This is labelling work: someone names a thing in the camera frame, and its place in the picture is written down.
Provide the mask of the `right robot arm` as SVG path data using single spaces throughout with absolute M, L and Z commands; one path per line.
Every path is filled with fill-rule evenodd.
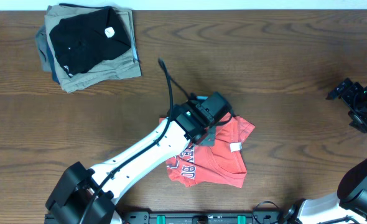
M 349 108 L 349 125 L 367 134 L 367 86 L 346 78 L 326 97 L 327 100 L 336 98 Z M 367 158 L 343 176 L 335 193 L 298 201 L 280 222 L 367 223 Z

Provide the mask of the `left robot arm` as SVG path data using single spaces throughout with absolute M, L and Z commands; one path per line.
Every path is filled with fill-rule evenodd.
M 202 142 L 232 107 L 218 92 L 173 105 L 166 119 L 119 155 L 85 168 L 68 167 L 45 203 L 57 223 L 122 223 L 121 197 L 141 178 L 190 144 Z

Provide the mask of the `red printed t-shirt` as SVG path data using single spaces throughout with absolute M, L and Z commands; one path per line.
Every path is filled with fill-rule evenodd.
M 226 124 L 218 126 L 212 146 L 191 145 L 179 155 L 166 160 L 169 179 L 186 187 L 202 182 L 243 186 L 247 169 L 240 150 L 255 125 L 240 116 L 223 117 Z

